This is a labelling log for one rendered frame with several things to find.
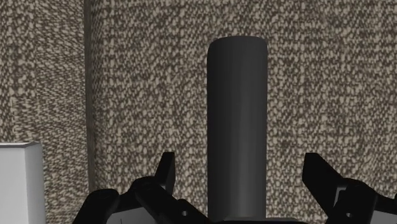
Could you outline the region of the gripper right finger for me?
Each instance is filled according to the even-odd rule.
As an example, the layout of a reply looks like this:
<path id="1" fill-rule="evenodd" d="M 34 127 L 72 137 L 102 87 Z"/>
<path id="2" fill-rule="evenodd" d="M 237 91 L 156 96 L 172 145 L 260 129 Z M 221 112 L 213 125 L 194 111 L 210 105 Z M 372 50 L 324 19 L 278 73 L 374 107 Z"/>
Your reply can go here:
<path id="1" fill-rule="evenodd" d="M 397 195 L 343 177 L 317 153 L 305 154 L 302 181 L 327 215 L 325 224 L 397 224 Z"/>

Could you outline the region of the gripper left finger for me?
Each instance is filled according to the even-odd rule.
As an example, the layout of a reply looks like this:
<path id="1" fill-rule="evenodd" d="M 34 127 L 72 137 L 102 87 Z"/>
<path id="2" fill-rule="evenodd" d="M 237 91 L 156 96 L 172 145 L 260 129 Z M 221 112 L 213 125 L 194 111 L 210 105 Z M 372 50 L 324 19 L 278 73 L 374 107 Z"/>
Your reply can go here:
<path id="1" fill-rule="evenodd" d="M 164 152 L 153 176 L 133 181 L 123 194 L 107 188 L 85 199 L 73 224 L 207 224 L 207 217 L 185 199 L 172 196 L 175 154 Z"/>

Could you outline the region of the speckled beige fabric sofa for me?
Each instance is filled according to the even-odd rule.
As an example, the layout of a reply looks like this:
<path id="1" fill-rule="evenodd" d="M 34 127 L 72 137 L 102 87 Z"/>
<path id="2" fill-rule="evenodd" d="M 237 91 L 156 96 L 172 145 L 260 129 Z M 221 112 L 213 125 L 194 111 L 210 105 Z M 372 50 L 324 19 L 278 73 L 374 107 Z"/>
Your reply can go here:
<path id="1" fill-rule="evenodd" d="M 163 151 L 207 212 L 206 54 L 231 35 L 268 43 L 268 216 L 324 223 L 309 151 L 397 193 L 397 0 L 0 0 L 0 142 L 43 145 L 46 224 Z"/>

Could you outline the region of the dark grey cylinder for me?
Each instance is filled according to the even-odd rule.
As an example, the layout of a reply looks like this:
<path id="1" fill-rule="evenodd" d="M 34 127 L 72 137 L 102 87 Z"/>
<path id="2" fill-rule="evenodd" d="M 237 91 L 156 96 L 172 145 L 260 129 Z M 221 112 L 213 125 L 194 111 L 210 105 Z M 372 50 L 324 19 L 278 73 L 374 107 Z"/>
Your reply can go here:
<path id="1" fill-rule="evenodd" d="M 211 221 L 266 213 L 267 43 L 213 41 L 207 52 L 207 198 Z"/>

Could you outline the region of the white box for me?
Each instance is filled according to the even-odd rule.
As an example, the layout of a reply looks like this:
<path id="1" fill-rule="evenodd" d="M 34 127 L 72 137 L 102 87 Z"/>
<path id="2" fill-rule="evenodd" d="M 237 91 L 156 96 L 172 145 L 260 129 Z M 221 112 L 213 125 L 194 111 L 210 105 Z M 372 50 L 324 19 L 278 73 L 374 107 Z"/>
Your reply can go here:
<path id="1" fill-rule="evenodd" d="M 0 224 L 46 224 L 43 147 L 0 143 Z"/>

